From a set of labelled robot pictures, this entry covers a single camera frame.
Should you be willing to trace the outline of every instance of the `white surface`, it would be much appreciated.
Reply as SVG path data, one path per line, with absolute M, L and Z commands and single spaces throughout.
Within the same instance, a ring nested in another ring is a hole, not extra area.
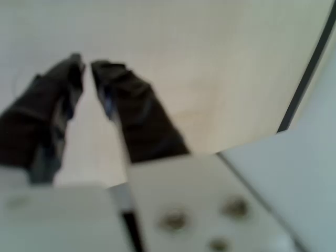
M 130 252 L 111 200 L 93 186 L 0 192 L 1 250 Z
M 293 130 L 224 156 L 311 252 L 334 252 L 336 240 L 336 50 Z
M 194 152 L 274 134 L 332 0 L 0 0 L 0 109 L 73 51 L 150 80 Z M 86 73 L 56 184 L 125 181 Z
M 294 251 L 288 234 L 215 155 L 144 163 L 128 174 L 148 251 L 211 251 L 208 243 L 217 237 L 229 241 L 230 252 Z M 249 204 L 246 219 L 221 214 L 236 195 Z M 162 215 L 174 208 L 190 218 L 178 234 L 159 228 Z

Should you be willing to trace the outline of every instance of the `white wall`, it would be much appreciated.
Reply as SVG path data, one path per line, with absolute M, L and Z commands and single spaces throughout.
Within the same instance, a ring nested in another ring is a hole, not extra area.
M 274 134 L 332 0 L 0 0 L 0 109 L 70 52 L 153 82 L 194 152 Z M 89 69 L 60 183 L 122 183 L 120 144 Z
M 222 152 L 312 252 L 335 251 L 336 240 L 336 49 L 329 47 L 294 129 Z

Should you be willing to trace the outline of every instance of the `black strip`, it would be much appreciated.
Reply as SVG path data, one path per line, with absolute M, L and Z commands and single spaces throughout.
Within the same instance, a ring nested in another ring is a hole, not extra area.
M 334 1 L 332 5 L 329 17 L 327 19 L 326 25 L 323 29 L 319 42 L 316 45 L 315 51 L 313 55 L 311 56 L 311 59 L 299 83 L 299 86 L 297 90 L 295 91 L 294 96 L 287 108 L 287 111 L 279 126 L 278 132 L 287 130 L 290 123 L 292 122 L 295 112 L 298 109 L 299 104 L 302 100 L 302 97 L 304 93 L 306 92 L 306 89 L 310 83 L 311 77 L 313 76 L 316 70 L 316 66 L 318 65 L 320 61 L 324 48 L 326 47 L 326 44 L 328 42 L 328 39 L 330 37 L 330 34 L 335 24 L 335 20 L 336 20 L 336 0 Z
M 133 212 L 122 213 L 122 217 L 126 223 L 135 251 L 144 252 L 135 214 Z

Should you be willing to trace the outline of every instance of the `metal bolt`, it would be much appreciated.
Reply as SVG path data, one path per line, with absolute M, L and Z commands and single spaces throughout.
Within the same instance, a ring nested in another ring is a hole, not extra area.
M 233 218 L 243 218 L 248 214 L 248 204 L 242 197 L 236 196 L 228 201 L 223 212 Z
M 171 232 L 183 230 L 188 224 L 187 214 L 179 208 L 168 211 L 161 220 L 161 226 Z
M 226 239 L 215 238 L 210 241 L 209 247 L 212 251 L 227 251 L 229 249 L 229 243 Z

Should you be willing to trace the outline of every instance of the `black edge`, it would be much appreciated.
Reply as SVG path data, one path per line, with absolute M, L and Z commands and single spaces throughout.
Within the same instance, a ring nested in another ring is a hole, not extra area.
M 306 89 L 310 83 L 311 77 L 313 76 L 317 65 L 319 64 L 319 61 L 323 55 L 323 51 L 326 47 L 326 44 L 328 42 L 328 39 L 330 37 L 330 34 L 332 32 L 332 29 L 334 27 L 336 20 L 336 1 L 334 1 L 332 8 L 330 10 L 329 17 L 327 19 L 327 22 L 325 23 L 325 27 L 323 29 L 323 32 L 321 34 L 321 37 L 316 45 L 316 48 L 314 50 L 313 55 L 311 56 L 311 59 L 307 65 L 307 68 L 305 72 L 302 75 L 302 78 L 300 80 L 299 86 L 297 90 L 294 93 L 294 96 L 287 108 L 287 111 L 281 121 L 281 124 L 278 128 L 278 132 L 287 130 L 289 128 L 290 123 L 292 122 L 292 119 L 299 107 L 299 104 L 302 100 L 302 97 L 305 95 Z

